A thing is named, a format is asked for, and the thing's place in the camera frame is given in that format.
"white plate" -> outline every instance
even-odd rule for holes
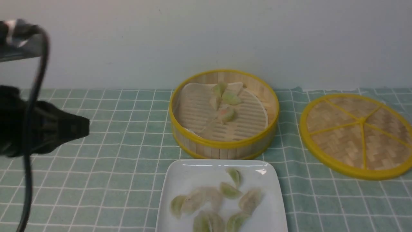
[[[170,202],[177,195],[187,195],[196,187],[216,186],[220,182],[232,182],[225,172],[227,167],[236,167],[242,175],[243,184],[239,190],[246,193],[252,187],[260,187],[263,192],[261,204],[239,232],[271,231],[287,232],[285,206],[278,176],[272,165],[257,160],[213,160],[187,159],[173,162],[166,173],[160,197],[156,232],[191,232],[192,215],[183,214],[178,220],[170,213]],[[220,216],[225,223],[229,217],[239,212],[239,199],[224,199]],[[201,209],[210,209],[206,204]]]

